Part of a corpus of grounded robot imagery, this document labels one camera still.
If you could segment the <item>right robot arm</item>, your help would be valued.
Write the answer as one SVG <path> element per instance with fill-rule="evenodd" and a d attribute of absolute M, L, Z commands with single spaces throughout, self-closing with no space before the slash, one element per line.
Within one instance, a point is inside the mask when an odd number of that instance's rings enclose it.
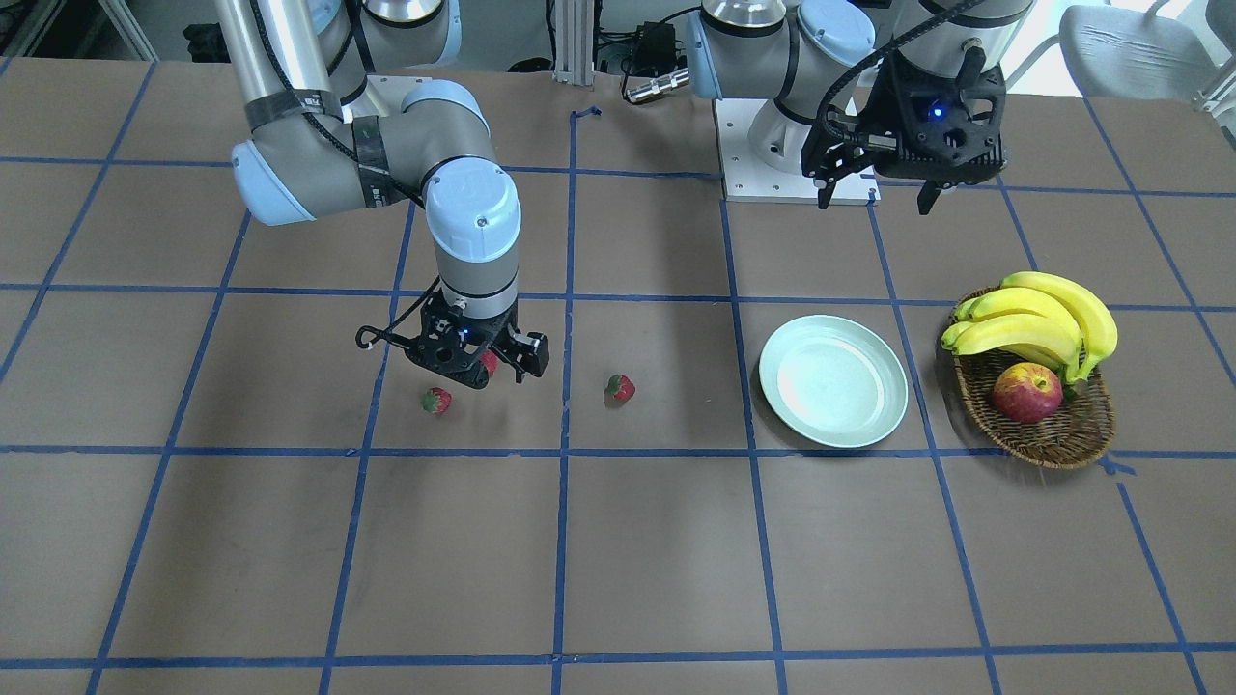
<path fill-rule="evenodd" d="M 522 205 L 497 163 L 489 122 L 464 85 L 433 79 L 393 109 L 379 70 L 444 66 L 461 40 L 455 1 L 219 1 L 250 137 L 231 166 L 265 225 L 412 202 L 433 234 L 436 278 L 413 303 L 420 331 L 363 326 L 412 362 L 475 390 L 487 356 L 517 381 L 543 375 L 550 344 L 518 326 Z"/>

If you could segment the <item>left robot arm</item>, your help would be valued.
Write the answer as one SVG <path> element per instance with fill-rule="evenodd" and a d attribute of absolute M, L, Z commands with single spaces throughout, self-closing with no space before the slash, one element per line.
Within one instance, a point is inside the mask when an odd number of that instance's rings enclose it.
<path fill-rule="evenodd" d="M 864 169 L 920 181 L 928 214 L 955 185 L 993 181 L 1009 158 L 1000 62 L 1030 1 L 703 1 L 688 19 L 698 96 L 758 98 L 756 141 L 812 181 L 817 207 Z"/>

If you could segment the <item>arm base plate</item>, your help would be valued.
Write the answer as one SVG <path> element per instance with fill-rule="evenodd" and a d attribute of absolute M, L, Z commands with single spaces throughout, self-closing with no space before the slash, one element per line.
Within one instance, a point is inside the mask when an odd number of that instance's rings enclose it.
<path fill-rule="evenodd" d="M 728 202 L 818 204 L 819 189 L 801 172 L 810 126 L 785 116 L 769 98 L 719 98 L 714 119 Z"/>
<path fill-rule="evenodd" d="M 433 80 L 431 75 L 367 75 L 365 88 L 349 104 L 344 104 L 344 122 L 361 116 L 389 116 L 402 113 L 407 94 Z"/>

